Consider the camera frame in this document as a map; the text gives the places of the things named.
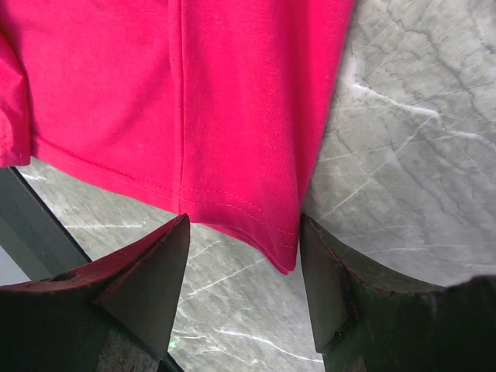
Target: sleeve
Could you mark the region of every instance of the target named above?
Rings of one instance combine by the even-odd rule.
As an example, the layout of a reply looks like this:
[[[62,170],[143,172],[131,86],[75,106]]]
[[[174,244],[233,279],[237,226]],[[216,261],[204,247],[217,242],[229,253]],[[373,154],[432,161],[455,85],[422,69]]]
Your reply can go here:
[[[0,32],[0,167],[29,164],[30,114],[27,81]]]

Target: pink t-shirt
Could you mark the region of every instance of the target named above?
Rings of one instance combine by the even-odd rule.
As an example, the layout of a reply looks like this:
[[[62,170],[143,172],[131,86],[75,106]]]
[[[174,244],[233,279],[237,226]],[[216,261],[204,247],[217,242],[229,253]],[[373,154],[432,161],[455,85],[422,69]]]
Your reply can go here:
[[[0,166],[186,212],[287,274],[352,3],[3,0]]]

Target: hole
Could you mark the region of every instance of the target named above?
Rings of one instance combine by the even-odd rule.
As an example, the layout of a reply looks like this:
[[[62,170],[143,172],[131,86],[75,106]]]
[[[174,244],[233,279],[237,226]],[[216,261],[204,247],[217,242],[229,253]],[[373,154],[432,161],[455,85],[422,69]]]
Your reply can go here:
[[[58,274],[56,277],[53,277],[51,281],[68,281],[73,277],[76,277],[75,273],[62,273]]]

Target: stitching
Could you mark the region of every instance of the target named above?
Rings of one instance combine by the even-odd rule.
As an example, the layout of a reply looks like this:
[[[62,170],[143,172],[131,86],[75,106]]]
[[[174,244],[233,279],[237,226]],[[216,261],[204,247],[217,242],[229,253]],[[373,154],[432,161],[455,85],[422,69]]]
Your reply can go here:
[[[169,187],[167,187],[167,186],[163,186],[163,185],[161,185],[161,184],[158,184],[157,182],[153,182],[153,181],[147,180],[146,178],[142,178],[142,177],[133,176],[133,175],[131,175],[131,174],[127,174],[126,172],[122,172],[122,171],[120,171],[120,170],[116,170],[116,169],[114,169],[114,168],[112,168],[112,167],[107,167],[107,166],[105,166],[105,165],[103,165],[103,164],[100,164],[100,163],[97,163],[97,162],[95,162],[95,161],[93,161],[93,160],[89,160],[89,159],[86,159],[86,158],[84,158],[84,157],[80,157],[80,156],[78,156],[78,155],[76,155],[76,154],[72,153],[71,151],[67,151],[67,150],[65,150],[64,148],[62,148],[62,147],[60,147],[60,146],[58,146],[58,145],[56,145],[56,144],[54,144],[54,143],[51,143],[50,141],[47,141],[46,139],[44,139],[44,138],[43,138],[43,137],[41,137],[41,136],[36,136],[36,138],[37,138],[37,139],[39,139],[39,140],[42,140],[42,141],[43,141],[43,142],[45,142],[47,145],[52,146],[52,147],[54,147],[54,148],[58,149],[59,151],[61,151],[61,152],[63,152],[63,153],[67,153],[67,154],[71,155],[71,156],[72,156],[73,158],[75,158],[75,159],[78,159],[78,160],[81,160],[81,161],[85,161],[85,162],[87,162],[87,163],[89,163],[89,164],[91,164],[91,165],[93,165],[93,166],[96,166],[96,167],[101,167],[101,168],[103,168],[103,169],[107,169],[107,170],[109,170],[109,171],[113,171],[113,172],[115,172],[115,173],[117,173],[117,174],[121,174],[121,175],[123,175],[123,176],[127,176],[127,177],[132,178],[132,179],[136,179],[136,180],[140,180],[140,181],[147,182],[147,183],[149,183],[149,184],[152,184],[153,186],[157,186],[158,188],[163,188],[164,190],[173,191],[173,189],[172,189],[172,188],[169,188]],[[78,167],[81,167],[81,168],[83,168],[83,169],[87,169],[87,170],[89,170],[89,171],[95,172],[96,174],[100,174],[100,175],[105,176],[105,177],[107,177],[107,178],[111,178],[111,179],[114,179],[114,180],[121,181],[121,182],[124,182],[124,183],[126,183],[126,184],[129,184],[129,185],[131,185],[131,186],[135,186],[135,187],[139,188],[140,190],[143,190],[143,191],[149,191],[147,188],[141,188],[141,187],[139,187],[139,186],[136,186],[135,184],[132,184],[132,183],[127,182],[127,181],[124,181],[124,180],[121,180],[120,178],[113,177],[113,176],[111,176],[111,175],[109,175],[109,174],[105,174],[105,173],[99,172],[99,171],[97,171],[97,170],[93,170],[93,169],[91,169],[91,168],[89,168],[89,167],[85,167],[85,166],[83,166],[83,165],[80,165],[80,164],[78,164],[78,163],[75,163],[74,161],[67,160],[67,162],[68,162],[68,163],[71,163],[71,164],[73,164],[73,165],[76,165],[76,166],[78,166]],[[254,207],[254,208],[255,208],[258,212],[260,212],[260,213],[263,215],[263,217],[265,217],[266,222],[270,223],[270,224],[271,224],[271,225],[272,225],[272,226],[273,226],[276,230],[280,231],[280,232],[281,232],[281,233],[283,233],[283,234],[289,235],[289,236],[294,236],[294,235],[295,235],[293,232],[290,232],[290,231],[287,231],[287,230],[284,230],[284,229],[281,229],[281,228],[277,227],[277,226],[276,226],[276,225],[275,225],[275,224],[274,224],[274,223],[273,223],[273,222],[269,219],[269,216],[268,216],[268,215],[267,215],[267,214],[266,214],[266,213],[265,213],[262,209],[260,209],[260,207],[256,206],[255,204],[251,203],[250,201],[247,201],[246,199],[241,198],[241,197],[240,197],[240,196],[238,196],[238,195],[235,195],[235,194],[230,193],[230,192],[227,192],[227,191],[220,191],[220,190],[202,190],[202,189],[197,189],[197,188],[190,188],[190,187],[187,187],[187,186],[180,186],[180,188],[185,188],[185,189],[187,189],[187,190],[190,190],[190,191],[196,191],[196,192],[211,192],[211,193],[216,193],[216,194],[225,194],[225,195],[232,196],[233,198],[236,198],[236,199],[238,199],[238,200],[240,200],[240,201],[242,201],[242,202],[245,202],[245,203],[247,203],[248,205],[251,205],[252,207]],[[223,203],[214,203],[214,204],[232,206],[232,205],[229,205],[229,204],[226,204],[226,203],[225,203],[225,204],[223,204]]]
[[[184,41],[183,41],[183,35],[184,35],[184,30],[183,30],[183,2],[179,1],[179,37],[178,42],[180,43],[179,47],[181,48],[180,56],[181,56],[181,62],[179,63],[179,69],[180,69],[180,87],[181,91],[179,92],[179,100],[180,100],[180,105],[179,109],[181,110],[180,112],[180,119],[181,122],[179,125],[181,126],[180,128],[180,134],[181,138],[179,139],[180,144],[181,144],[181,159],[180,164],[179,164],[179,187],[177,189],[177,210],[179,213],[181,213],[181,190],[182,190],[182,183],[183,183],[183,176],[184,176],[184,125],[185,125],[185,117],[184,117],[184,112],[185,112],[185,107],[184,107]]]
[[[113,168],[111,168],[111,167],[106,167],[105,165],[99,164],[99,163],[94,162],[94,161],[92,161],[92,160],[85,159],[85,158],[83,158],[83,157],[79,157],[79,156],[77,156],[77,155],[73,154],[71,151],[66,151],[66,150],[65,150],[65,149],[63,149],[62,147],[60,147],[60,146],[58,146],[58,145],[55,145],[55,144],[52,144],[51,142],[49,142],[49,141],[45,140],[44,138],[42,138],[42,137],[40,137],[40,136],[36,136],[36,138],[38,138],[38,139],[42,140],[43,142],[45,142],[45,143],[46,143],[46,144],[48,144],[49,146],[53,146],[53,147],[57,148],[58,150],[60,150],[60,151],[61,151],[61,152],[63,152],[63,153],[68,153],[68,154],[70,154],[72,157],[74,157],[75,159],[78,159],[79,161],[85,161],[85,162],[87,162],[87,163],[89,163],[89,164],[91,164],[91,165],[93,165],[93,166],[96,166],[96,167],[101,167],[101,168],[103,168],[103,169],[107,169],[107,170],[109,170],[109,171],[114,171],[114,172],[116,172],[117,174],[121,174],[121,175],[123,175],[123,176],[127,176],[127,177],[130,177],[130,178],[132,178],[132,179],[137,179],[137,180],[140,180],[140,181],[145,181],[145,182],[147,182],[147,183],[149,183],[149,184],[152,184],[152,185],[154,185],[154,186],[157,186],[157,187],[159,187],[159,188],[163,188],[164,190],[173,191],[173,189],[172,189],[172,188],[169,188],[169,187],[167,187],[167,186],[163,186],[163,185],[158,184],[158,183],[156,183],[156,182],[153,182],[153,181],[147,180],[146,178],[132,176],[131,174],[127,174],[127,173],[125,173],[125,172],[121,172],[120,170],[118,170],[118,171],[117,171],[117,170],[115,170],[115,169],[113,169]],[[104,176],[104,177],[106,177],[106,178],[110,178],[110,179],[112,179],[112,180],[119,181],[119,182],[122,182],[122,183],[124,183],[124,184],[128,184],[128,185],[133,186],[133,187],[135,187],[135,188],[138,188],[138,189],[140,189],[140,190],[142,190],[142,191],[151,192],[152,194],[154,194],[154,195],[158,195],[158,196],[160,196],[161,198],[166,198],[166,199],[172,200],[172,197],[168,197],[168,196],[165,196],[165,195],[159,194],[159,193],[157,193],[157,192],[155,192],[155,191],[151,191],[151,190],[150,190],[150,189],[148,189],[148,188],[143,188],[143,187],[140,187],[140,186],[138,186],[138,185],[136,185],[136,184],[134,184],[134,183],[131,183],[131,182],[129,182],[129,181],[124,181],[124,180],[122,180],[121,178],[114,177],[114,176],[112,176],[112,175],[110,175],[110,174],[105,174],[105,173],[102,173],[102,172],[101,172],[101,171],[99,171],[99,170],[95,170],[95,169],[92,169],[92,168],[90,168],[90,167],[86,167],[86,166],[84,166],[84,165],[82,165],[82,164],[79,164],[79,163],[76,163],[76,162],[74,162],[74,161],[72,161],[72,160],[66,160],[66,161],[67,161],[69,164],[73,164],[73,165],[75,165],[75,166],[77,166],[77,167],[80,167],[80,168],[86,169],[86,170],[91,171],[91,172],[94,172],[94,173],[96,173],[96,174],[100,174],[100,175],[102,175],[102,176]],[[269,223],[270,225],[272,225],[272,227],[274,227],[276,230],[278,230],[278,231],[280,231],[281,233],[286,234],[286,235],[288,235],[288,236],[294,236],[294,235],[295,235],[293,232],[289,232],[289,231],[287,231],[287,230],[283,230],[283,229],[281,229],[281,228],[277,227],[277,226],[276,226],[276,225],[275,225],[272,221],[270,221],[270,219],[268,218],[267,214],[265,214],[265,213],[264,213],[264,211],[262,211],[259,207],[257,207],[255,204],[253,204],[253,203],[251,203],[251,202],[247,201],[246,199],[243,199],[243,198],[241,198],[241,197],[239,197],[239,196],[237,196],[237,195],[235,195],[235,194],[232,194],[232,193],[227,192],[227,191],[202,190],[202,189],[195,189],[195,188],[190,188],[190,187],[186,187],[186,186],[183,186],[183,188],[188,189],[188,190],[190,190],[190,191],[196,191],[196,192],[212,192],[212,193],[217,193],[217,194],[226,194],[226,195],[232,196],[232,197],[234,197],[234,198],[236,198],[236,199],[238,199],[238,200],[240,200],[240,201],[242,201],[242,202],[245,202],[245,203],[247,203],[248,205],[251,205],[252,207],[254,207],[254,208],[255,208],[258,212],[260,212],[260,213],[263,215],[263,217],[265,218],[265,222],[268,222],[268,223]],[[257,218],[257,217],[255,217],[254,215],[251,215],[249,212],[246,212],[246,211],[242,210],[241,208],[238,208],[238,207],[236,207],[235,205],[231,205],[231,204],[228,204],[228,203],[219,203],[219,202],[217,202],[217,201],[211,201],[211,202],[210,202],[210,201],[207,201],[207,202],[206,202],[206,201],[204,201],[204,202],[192,202],[192,201],[189,201],[189,200],[187,200],[187,199],[185,199],[185,198],[182,198],[180,195],[178,195],[178,200],[182,200],[182,201],[188,202],[188,203],[190,203],[190,204],[196,204],[196,205],[208,205],[208,204],[213,204],[213,205],[225,205],[225,206],[228,206],[228,207],[234,208],[234,209],[236,209],[236,210],[238,210],[238,211],[242,212],[242,213],[243,213],[243,214],[245,214],[245,215],[248,215],[249,217],[251,217],[251,218],[253,218],[253,219],[257,220],[259,223],[263,223],[260,219],[258,219],[258,218]]]
[[[248,215],[249,217],[251,217],[252,219],[254,219],[255,221],[259,222],[259,223],[260,223],[260,224],[262,224],[262,225],[263,225],[263,223],[264,223],[263,221],[261,221],[260,219],[258,219],[257,217],[255,217],[254,215],[250,214],[250,213],[249,213],[249,212],[247,212],[247,211],[242,210],[241,208],[236,207],[235,205],[231,205],[231,204],[227,204],[227,203],[218,203],[217,201],[211,201],[211,202],[210,202],[210,201],[207,201],[207,202],[206,202],[206,201],[205,201],[205,202],[193,201],[193,202],[192,202],[192,201],[187,200],[187,199],[184,199],[184,198],[180,198],[180,199],[181,199],[182,201],[184,201],[184,202],[187,202],[187,203],[189,203],[189,204],[193,204],[193,205],[210,205],[210,204],[213,204],[213,205],[222,205],[222,206],[226,206],[226,207],[231,207],[231,208],[234,208],[234,209],[236,209],[236,210],[238,210],[238,211],[242,212],[242,213],[243,213],[243,214],[245,214],[245,215]],[[287,234],[288,234],[288,235],[290,235],[290,236],[295,236],[295,234],[294,234],[294,233],[287,232]],[[279,242],[279,243],[280,243],[282,246],[289,246],[290,248],[292,248],[292,247],[293,247],[293,246],[290,246],[290,245],[288,245],[288,244],[283,244],[283,243],[281,243],[281,242]]]
[[[187,186],[183,186],[183,188],[185,189],[188,189],[190,191],[196,191],[196,192],[214,192],[214,193],[217,193],[217,194],[226,194],[226,195],[229,195],[229,196],[232,196],[242,202],[245,202],[247,203],[248,205],[251,205],[252,207],[254,207],[258,212],[260,212],[263,217],[265,217],[265,219],[277,230],[279,230],[281,233],[284,233],[284,234],[287,234],[289,236],[293,236],[294,233],[293,232],[289,232],[287,230],[283,230],[283,229],[279,229],[277,226],[275,226],[269,219],[269,216],[264,212],[262,211],[262,209],[260,209],[259,207],[257,207],[255,204],[253,204],[252,202],[250,201],[247,201],[246,199],[243,199],[241,197],[239,197],[238,195],[235,195],[235,194],[232,194],[230,192],[227,192],[227,191],[221,191],[221,190],[200,190],[200,189],[196,189],[196,188],[189,188]]]
[[[108,167],[108,166],[106,166],[106,165],[103,165],[103,164],[97,163],[96,161],[89,160],[89,159],[86,159],[86,158],[84,158],[84,157],[80,157],[79,155],[76,155],[75,153],[72,153],[71,151],[68,151],[68,150],[64,149],[63,147],[58,146],[58,145],[57,145],[57,144],[55,144],[55,143],[51,143],[50,141],[48,141],[48,140],[44,139],[44,138],[43,138],[43,137],[41,137],[41,136],[36,135],[36,138],[37,138],[37,139],[39,139],[39,140],[42,140],[42,141],[43,141],[43,142],[45,142],[47,145],[52,146],[52,147],[54,147],[54,148],[58,149],[59,151],[61,151],[61,152],[63,152],[63,153],[67,153],[67,154],[71,155],[74,159],[78,159],[78,160],[81,160],[81,161],[85,161],[86,163],[89,163],[89,164],[94,165],[94,166],[96,166],[96,167],[101,167],[101,168],[103,168],[103,169],[107,169],[107,170],[109,170],[109,171],[116,172],[117,174],[121,174],[121,175],[123,175],[123,176],[127,176],[127,177],[129,177],[129,178],[133,178],[133,179],[140,180],[140,181],[145,181],[145,182],[147,182],[147,183],[149,183],[149,184],[152,184],[153,186],[157,186],[158,188],[163,188],[163,189],[165,189],[165,190],[170,190],[170,191],[172,191],[172,188],[169,188],[169,187],[167,187],[167,186],[163,186],[163,185],[161,185],[161,184],[158,184],[157,182],[153,182],[153,181],[147,180],[146,178],[142,178],[142,177],[138,177],[138,176],[133,176],[133,175],[131,175],[131,174],[127,174],[127,173],[122,172],[122,171],[120,171],[120,170],[116,170],[116,169],[114,169],[114,168],[112,168],[112,167]],[[120,179],[118,179],[118,178],[116,178],[116,177],[113,177],[113,176],[110,176],[110,175],[107,175],[107,174],[103,174],[103,173],[97,172],[96,170],[92,170],[92,169],[87,168],[87,167],[83,167],[83,166],[81,166],[80,164],[77,164],[77,163],[71,162],[71,161],[69,161],[69,160],[68,160],[67,162],[68,162],[68,163],[71,163],[71,164],[74,164],[74,165],[78,165],[78,166],[79,166],[79,167],[81,167],[81,168],[88,169],[89,171],[94,171],[95,173],[102,174],[102,175],[104,175],[104,176],[106,176],[106,177],[115,178],[116,180],[121,181]]]
[[[158,192],[152,191],[152,190],[150,190],[148,188],[142,188],[141,186],[138,186],[137,184],[131,183],[129,181],[122,180],[122,179],[117,178],[117,177],[114,177],[114,176],[112,176],[110,174],[102,173],[102,172],[100,172],[98,170],[91,169],[90,167],[85,167],[84,165],[81,165],[81,164],[76,163],[74,161],[71,161],[71,160],[65,160],[65,161],[67,161],[69,164],[75,165],[76,167],[80,167],[80,168],[86,169],[86,170],[88,170],[90,172],[94,172],[96,174],[100,174],[101,176],[104,176],[104,177],[107,177],[107,178],[111,178],[114,181],[118,181],[118,182],[122,182],[124,184],[128,184],[128,185],[133,186],[134,188],[138,188],[138,189],[140,189],[142,191],[151,192],[152,194],[155,194],[157,196],[160,196],[161,198],[165,198],[165,199],[169,199],[169,200],[172,199],[170,196],[159,194]]]

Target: marble surface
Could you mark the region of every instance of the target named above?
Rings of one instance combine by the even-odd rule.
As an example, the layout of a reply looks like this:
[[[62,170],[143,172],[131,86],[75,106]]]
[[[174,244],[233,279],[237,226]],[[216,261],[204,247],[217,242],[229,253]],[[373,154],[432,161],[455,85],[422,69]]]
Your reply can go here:
[[[496,3],[362,0],[305,211],[413,277],[496,274]],[[172,214],[38,161],[21,169],[98,258]],[[298,268],[193,226],[170,343],[188,371],[322,371]]]

